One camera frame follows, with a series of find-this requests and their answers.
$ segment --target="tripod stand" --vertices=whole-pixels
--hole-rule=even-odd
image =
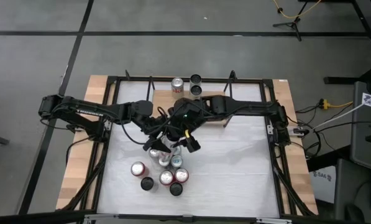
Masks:
[[[303,12],[303,10],[304,10],[305,6],[307,5],[307,3],[308,2],[305,2],[304,3],[303,7],[299,11],[299,13],[297,14],[296,19],[293,22],[282,22],[282,23],[279,23],[279,24],[274,24],[272,26],[273,27],[288,26],[288,27],[292,28],[294,31],[296,31],[296,36],[297,36],[298,41],[301,41],[301,36],[300,36],[300,33],[298,32],[298,28],[297,28],[297,23],[300,21],[300,18],[298,16]],[[278,9],[278,13],[281,13],[282,10],[283,10],[282,8],[279,8]]]

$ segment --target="black can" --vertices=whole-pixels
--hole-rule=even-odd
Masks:
[[[183,193],[183,186],[180,183],[172,183],[170,186],[170,193],[173,196],[179,196]]]
[[[200,77],[200,75],[194,74],[194,75],[191,76],[191,78],[190,78],[190,89],[194,85],[201,86],[201,84],[202,84],[202,77]]]
[[[194,85],[190,90],[190,97],[192,99],[199,99],[202,96],[202,88],[200,86]]]
[[[146,190],[146,191],[149,191],[149,192],[154,192],[155,189],[157,188],[157,184],[155,184],[155,182],[153,181],[152,178],[144,177],[141,180],[141,188],[142,188],[142,190]]]

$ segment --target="wooden table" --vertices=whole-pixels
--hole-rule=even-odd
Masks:
[[[102,103],[104,93],[106,91],[107,78],[108,76],[106,75],[92,75],[89,79],[84,100],[92,101],[95,103]],[[287,82],[287,80],[273,80],[273,85],[276,99],[281,105],[286,108],[287,115],[292,120],[296,120],[296,113],[293,106],[293,100],[291,98],[289,83]],[[268,88],[265,92],[267,95],[267,99],[269,99],[270,97]],[[113,94],[114,85],[112,85],[109,90],[108,104],[112,102]],[[98,120],[98,118],[95,116],[84,116],[93,121]],[[81,131],[75,134],[73,141],[75,142],[86,137],[86,133],[84,131]],[[291,141],[302,144],[301,139],[298,137],[291,137]],[[65,175],[63,177],[60,195],[57,201],[57,208],[62,208],[67,205],[67,203],[83,185],[89,166],[92,147],[92,141],[84,141],[72,147]],[[307,207],[315,214],[318,214],[318,209],[316,208],[315,197],[305,160],[304,150],[295,144],[291,144],[286,147],[286,156],[288,161],[291,184],[294,190],[300,196],[302,201],[307,205]],[[290,214],[286,190],[282,185],[281,188],[285,213]],[[94,185],[91,186],[86,208],[91,208],[91,202],[93,200],[92,192],[94,192],[93,189]]]

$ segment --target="yellow cable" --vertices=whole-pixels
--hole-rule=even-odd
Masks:
[[[277,5],[277,9],[279,9],[279,5],[277,3],[277,0],[272,0],[274,1],[275,5]],[[311,6],[309,9],[307,9],[305,12],[301,13],[300,15],[297,15],[297,16],[287,16],[283,13],[283,11],[280,11],[280,13],[285,17],[285,18],[288,18],[288,19],[294,19],[294,18],[297,18],[297,17],[301,17],[302,15],[306,14],[307,12],[309,12],[311,9],[313,9],[316,5],[318,5],[322,0],[319,0],[317,1],[313,6]]]
[[[330,105],[330,104],[328,104],[327,107],[340,108],[340,107],[343,107],[343,106],[348,106],[348,105],[350,105],[352,103],[353,103],[353,101],[348,102],[348,103],[344,103],[343,105]]]

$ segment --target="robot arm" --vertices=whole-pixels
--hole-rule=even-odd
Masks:
[[[99,116],[120,125],[133,122],[144,134],[149,135],[149,140],[143,146],[144,150],[153,148],[165,152],[170,150],[159,140],[161,133],[193,152],[200,149],[200,145],[191,132],[205,122],[221,121],[234,115],[268,116],[273,126],[275,143],[283,146],[290,143],[285,108],[278,102],[237,101],[228,96],[216,95],[205,96],[200,100],[179,99],[168,109],[170,117],[163,114],[153,118],[152,111],[153,104],[145,100],[108,106],[70,96],[51,95],[43,98],[39,115],[47,120],[62,119],[72,129],[84,129],[93,137],[92,140],[98,142],[107,140],[104,124],[90,121],[79,114]]]

